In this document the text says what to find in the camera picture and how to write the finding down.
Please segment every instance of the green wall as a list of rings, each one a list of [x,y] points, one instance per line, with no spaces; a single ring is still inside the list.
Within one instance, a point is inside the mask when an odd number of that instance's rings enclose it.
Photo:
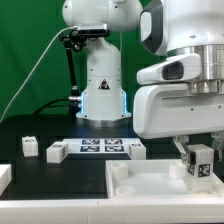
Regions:
[[[141,1],[143,6],[148,0]],[[36,61],[53,38],[66,25],[61,9],[64,0],[2,0],[0,8],[0,115],[21,86]],[[119,47],[120,35],[108,41]],[[160,60],[150,56],[139,42],[139,30],[123,34],[123,89],[128,93],[129,111],[138,84],[136,72]],[[74,55],[79,87],[85,88],[85,52]],[[56,41],[31,80],[13,103],[7,116],[30,114],[43,104],[69,96],[70,82],[65,51]],[[49,109],[48,113],[65,113],[65,109]]]

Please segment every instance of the blue light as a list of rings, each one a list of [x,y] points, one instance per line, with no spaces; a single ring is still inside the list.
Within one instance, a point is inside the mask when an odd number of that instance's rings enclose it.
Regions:
[[[83,92],[82,92],[82,95],[81,95],[81,98],[82,98],[82,101],[81,101],[81,111],[79,112],[80,114],[83,114],[83,108],[84,108],[84,100],[83,100]]]
[[[128,114],[128,105],[127,105],[127,93],[124,94],[124,111],[125,111],[125,114]]]

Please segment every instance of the black cable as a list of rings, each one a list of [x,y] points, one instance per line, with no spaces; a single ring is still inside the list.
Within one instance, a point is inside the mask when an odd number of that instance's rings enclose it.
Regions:
[[[65,101],[69,101],[69,99],[68,98],[59,98],[59,99],[56,99],[56,100],[52,100],[52,101],[46,103],[45,105],[43,105],[42,107],[40,107],[39,109],[35,110],[33,112],[33,114],[39,114],[42,110],[44,110],[47,107],[50,107],[52,104],[55,104],[55,103],[58,103],[58,102],[65,102]]]
[[[48,108],[63,108],[63,107],[69,107],[68,105],[53,105],[53,106],[46,106],[46,107],[41,107],[40,109],[36,110],[33,114],[37,115],[40,114],[43,110],[48,109]]]

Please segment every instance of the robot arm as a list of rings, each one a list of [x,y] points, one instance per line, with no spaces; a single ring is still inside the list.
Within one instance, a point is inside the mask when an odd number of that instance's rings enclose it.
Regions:
[[[135,96],[134,130],[147,139],[174,137],[196,191],[211,188],[224,146],[223,7],[221,0],[153,0],[140,19],[142,44],[168,58],[137,74],[146,86]],[[211,148],[187,145],[188,135],[207,132]]]
[[[68,26],[106,24],[111,32],[136,29],[142,10],[138,0],[66,0],[63,17]]]
[[[77,121],[97,127],[126,123],[131,116],[121,88],[121,53],[103,37],[135,29],[142,6],[138,0],[66,0],[63,17],[75,51],[86,47],[87,87]]]

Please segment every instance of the black table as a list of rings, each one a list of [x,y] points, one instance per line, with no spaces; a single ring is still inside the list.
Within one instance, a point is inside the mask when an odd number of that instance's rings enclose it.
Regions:
[[[77,124],[67,115],[13,116],[0,125],[0,136],[0,163],[12,164],[13,175],[0,200],[107,198],[105,160],[129,159],[127,154],[69,155],[62,164],[52,165],[46,162],[46,149],[64,138],[137,137],[132,124],[94,128]],[[22,137],[25,136],[36,136],[38,157],[23,156]],[[180,157],[170,138],[141,140],[147,148],[148,159]],[[219,174],[224,172],[220,165],[215,169]]]

